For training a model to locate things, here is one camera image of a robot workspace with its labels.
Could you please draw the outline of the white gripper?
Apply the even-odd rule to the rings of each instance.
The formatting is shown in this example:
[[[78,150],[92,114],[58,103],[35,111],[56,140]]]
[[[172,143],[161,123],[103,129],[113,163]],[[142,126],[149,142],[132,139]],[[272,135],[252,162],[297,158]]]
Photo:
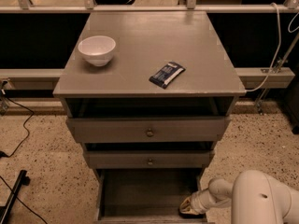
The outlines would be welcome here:
[[[179,206],[179,212],[184,215],[198,216],[211,208],[213,197],[208,189],[196,191],[187,197]]]

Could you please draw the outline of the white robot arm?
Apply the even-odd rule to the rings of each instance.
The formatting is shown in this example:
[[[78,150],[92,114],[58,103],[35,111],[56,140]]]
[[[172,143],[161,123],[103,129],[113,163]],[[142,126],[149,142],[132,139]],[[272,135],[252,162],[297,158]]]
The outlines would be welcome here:
[[[231,206],[231,224],[299,224],[299,191],[257,170],[240,173],[234,183],[212,178],[179,207],[186,215]]]

